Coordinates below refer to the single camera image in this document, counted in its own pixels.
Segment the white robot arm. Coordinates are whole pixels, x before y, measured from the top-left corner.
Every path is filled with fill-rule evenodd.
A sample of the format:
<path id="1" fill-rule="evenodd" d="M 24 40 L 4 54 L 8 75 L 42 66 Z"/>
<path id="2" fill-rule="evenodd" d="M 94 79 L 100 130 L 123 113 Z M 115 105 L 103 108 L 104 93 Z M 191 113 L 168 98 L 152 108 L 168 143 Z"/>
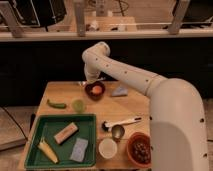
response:
<path id="1" fill-rule="evenodd" d="M 191 83 L 113 60 L 104 42 L 86 49 L 82 59 L 88 81 L 104 72 L 150 99 L 152 171 L 209 171 L 204 106 Z"/>

